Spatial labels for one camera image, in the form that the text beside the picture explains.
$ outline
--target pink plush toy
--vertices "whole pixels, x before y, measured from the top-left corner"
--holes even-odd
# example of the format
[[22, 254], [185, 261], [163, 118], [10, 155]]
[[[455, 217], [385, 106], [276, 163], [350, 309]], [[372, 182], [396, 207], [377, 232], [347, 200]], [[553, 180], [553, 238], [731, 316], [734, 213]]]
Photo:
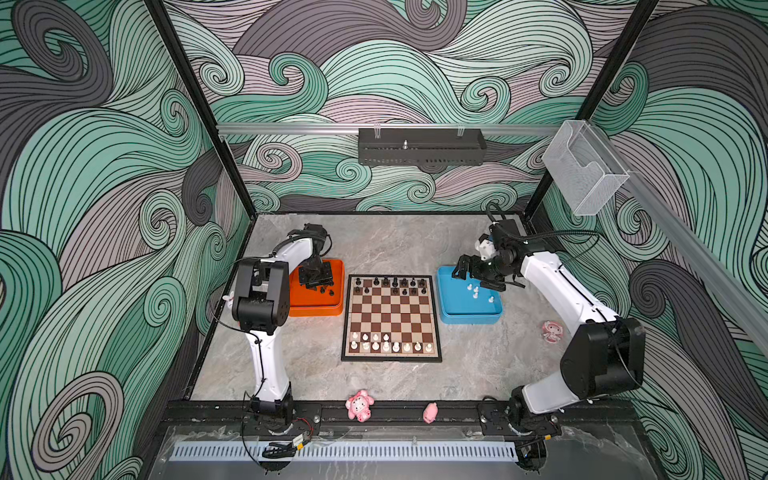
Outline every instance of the pink plush toy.
[[371, 409], [369, 406], [373, 405], [373, 397], [368, 396], [366, 390], [360, 390], [354, 396], [349, 397], [346, 401], [346, 408], [349, 409], [349, 419], [357, 417], [358, 422], [365, 422], [371, 418]]
[[435, 418], [437, 417], [437, 403], [432, 402], [427, 405], [427, 408], [424, 409], [424, 415], [422, 417], [427, 423], [434, 422]]

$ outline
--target wall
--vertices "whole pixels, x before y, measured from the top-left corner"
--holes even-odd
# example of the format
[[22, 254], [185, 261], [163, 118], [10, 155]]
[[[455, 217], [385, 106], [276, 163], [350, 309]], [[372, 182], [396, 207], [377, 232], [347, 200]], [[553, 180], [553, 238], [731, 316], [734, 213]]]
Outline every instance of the wall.
[[[166, 5], [219, 122], [559, 124], [575, 117], [634, 1]], [[489, 140], [481, 167], [421, 171], [361, 167], [351, 136], [229, 138], [262, 211], [466, 211], [490, 200], [521, 210], [548, 140]]]
[[0, 469], [135, 477], [249, 219], [142, 0], [0, 3]]
[[[595, 123], [669, 208], [768, 310], [768, 26], [758, 2], [711, 2], [651, 20]], [[670, 478], [768, 475], [768, 361], [674, 246], [620, 190], [574, 217], [552, 187], [537, 222], [597, 228], [606, 240], [569, 264], [647, 328], [636, 402]], [[564, 257], [594, 239], [561, 239]]]

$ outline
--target black metal frame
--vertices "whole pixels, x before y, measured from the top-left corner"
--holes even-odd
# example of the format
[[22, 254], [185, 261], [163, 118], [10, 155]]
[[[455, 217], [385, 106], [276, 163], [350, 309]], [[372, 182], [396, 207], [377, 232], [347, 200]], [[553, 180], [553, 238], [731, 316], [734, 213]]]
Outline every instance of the black metal frame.
[[197, 77], [195, 77], [194, 71], [192, 70], [192, 64], [187, 57], [187, 53], [184, 51], [184, 47], [181, 45], [181, 40], [176, 33], [176, 29], [170, 21], [170, 16], [168, 16], [168, 11], [165, 9], [163, 0], [144, 0], [144, 3], [147, 5], [147, 10], [149, 10], [149, 14], [152, 17], [152, 20], [154, 20], [155, 27], [157, 27], [157, 31], [163, 39], [163, 43], [168, 50], [170, 59], [173, 61], [174, 65], [176, 65], [176, 69], [181, 77], [181, 81], [184, 83], [184, 87], [187, 88], [192, 105], [195, 107], [195, 110], [197, 110], [197, 114], [203, 122], [203, 126], [210, 137], [210, 141], [213, 143], [216, 153], [219, 155], [219, 159], [224, 165], [224, 169], [227, 170], [227, 174], [232, 181], [232, 185], [235, 187], [237, 196], [240, 197], [240, 202], [243, 203], [243, 207], [248, 213], [248, 217], [250, 217], [251, 220], [255, 220], [257, 217], [256, 208], [253, 206], [253, 202], [250, 199], [243, 178], [237, 171], [237, 164], [232, 157], [232, 152], [219, 137], [214, 113], [210, 109], [208, 101], [205, 99], [200, 83], [197, 82]]
[[[653, 14], [658, 2], [659, 0], [639, 0], [637, 2], [632, 15], [630, 15], [627, 24], [624, 26], [624, 30], [616, 39], [616, 44], [613, 50], [611, 50], [608, 60], [600, 70], [598, 78], [594, 81], [589, 93], [587, 93], [584, 103], [581, 104], [575, 120], [589, 120], [592, 118], [603, 96], [614, 82], [614, 78], [621, 71], [621, 68], [624, 67], [624, 63], [632, 52], [634, 43], [637, 41], [643, 28], [645, 28], [645, 24], [650, 19], [651, 14]], [[528, 205], [525, 206], [524, 220], [530, 220], [536, 213], [539, 205], [544, 200], [544, 196], [549, 191], [550, 185], [552, 185], [552, 176], [546, 171], [538, 182], [538, 186], [528, 201]]]

